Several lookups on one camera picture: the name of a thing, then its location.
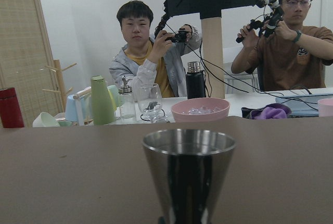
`pink cup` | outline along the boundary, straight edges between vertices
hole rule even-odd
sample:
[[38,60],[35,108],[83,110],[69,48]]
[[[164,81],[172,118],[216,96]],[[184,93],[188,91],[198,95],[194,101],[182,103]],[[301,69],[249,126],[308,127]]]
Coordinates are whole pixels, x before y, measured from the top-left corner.
[[319,116],[333,116],[333,98],[320,99],[318,112]]

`young man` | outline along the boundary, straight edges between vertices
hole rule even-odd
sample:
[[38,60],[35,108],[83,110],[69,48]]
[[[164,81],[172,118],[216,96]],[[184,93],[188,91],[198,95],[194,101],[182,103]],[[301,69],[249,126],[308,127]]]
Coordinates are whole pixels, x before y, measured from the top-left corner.
[[252,73],[263,68],[264,90],[289,90],[296,85],[324,88],[323,65],[333,63],[333,34],[325,27],[303,26],[312,0],[279,0],[283,20],[268,38],[258,37],[244,26],[243,49],[232,72]]
[[131,79],[134,97],[137,89],[147,83],[157,83],[162,97],[186,96],[185,71],[181,56],[197,49],[201,44],[201,35],[197,28],[183,25],[187,33],[187,42],[172,43],[167,38],[174,34],[161,30],[156,39],[149,37],[153,14],[141,1],[124,4],[117,13],[121,32],[127,44],[113,59],[110,73],[118,86],[122,85],[122,76]]

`bamboo blind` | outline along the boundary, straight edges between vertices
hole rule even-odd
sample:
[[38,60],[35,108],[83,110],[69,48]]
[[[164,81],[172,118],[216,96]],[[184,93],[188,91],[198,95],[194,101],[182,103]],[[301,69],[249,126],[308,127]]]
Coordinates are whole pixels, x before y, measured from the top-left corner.
[[15,87],[24,124],[40,112],[59,113],[60,100],[40,0],[0,0],[0,86]]

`water bottle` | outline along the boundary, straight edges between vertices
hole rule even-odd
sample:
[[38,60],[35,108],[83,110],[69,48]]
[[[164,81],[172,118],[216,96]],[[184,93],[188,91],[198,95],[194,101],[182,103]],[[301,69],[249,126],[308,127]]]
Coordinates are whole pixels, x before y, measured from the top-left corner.
[[123,123],[135,123],[136,113],[132,87],[127,83],[125,76],[122,77],[123,85],[119,88],[120,117]]
[[24,122],[15,88],[0,89],[0,117],[4,128],[23,128]]
[[206,97],[206,92],[204,90],[203,70],[200,70],[200,62],[190,61],[187,63],[187,68],[187,99]]
[[94,125],[106,125],[116,120],[112,100],[102,76],[91,78],[92,86],[92,113]]

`white cup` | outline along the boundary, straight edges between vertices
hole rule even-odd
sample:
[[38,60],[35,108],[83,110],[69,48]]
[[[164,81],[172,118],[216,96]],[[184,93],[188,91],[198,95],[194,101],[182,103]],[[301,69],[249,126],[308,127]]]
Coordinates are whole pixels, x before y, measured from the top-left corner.
[[32,123],[33,127],[60,127],[56,118],[47,112],[41,112]]
[[320,99],[318,101],[319,116],[333,116],[333,98]]

